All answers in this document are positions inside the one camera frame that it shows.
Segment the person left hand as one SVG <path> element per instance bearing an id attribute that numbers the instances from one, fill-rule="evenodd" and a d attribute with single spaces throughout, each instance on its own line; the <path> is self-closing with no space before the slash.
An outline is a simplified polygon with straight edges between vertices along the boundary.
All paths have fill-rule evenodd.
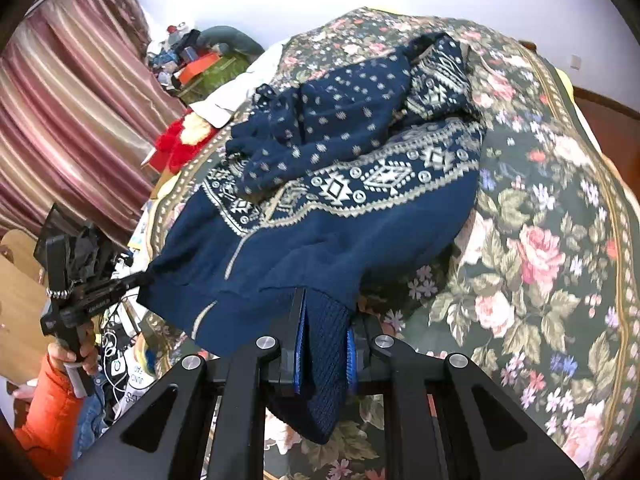
<path id="1" fill-rule="evenodd" d="M 86 324 L 80 328 L 82 343 L 79 354 L 74 353 L 62 346 L 58 341 L 50 342 L 48 345 L 48 359 L 50 364 L 62 373 L 66 372 L 66 363 L 80 363 L 82 369 L 93 376 L 98 372 L 99 353 L 96 348 L 96 334 L 93 326 Z"/>

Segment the orange left sleeve forearm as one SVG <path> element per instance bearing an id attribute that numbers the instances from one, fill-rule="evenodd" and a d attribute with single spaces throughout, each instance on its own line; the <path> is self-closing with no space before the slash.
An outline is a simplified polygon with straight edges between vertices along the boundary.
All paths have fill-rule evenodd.
<path id="1" fill-rule="evenodd" d="M 47 354 L 26 422 L 14 430 L 36 471 L 46 479 L 61 479 L 72 463 L 77 419 L 84 401 L 76 398 L 70 378 Z"/>

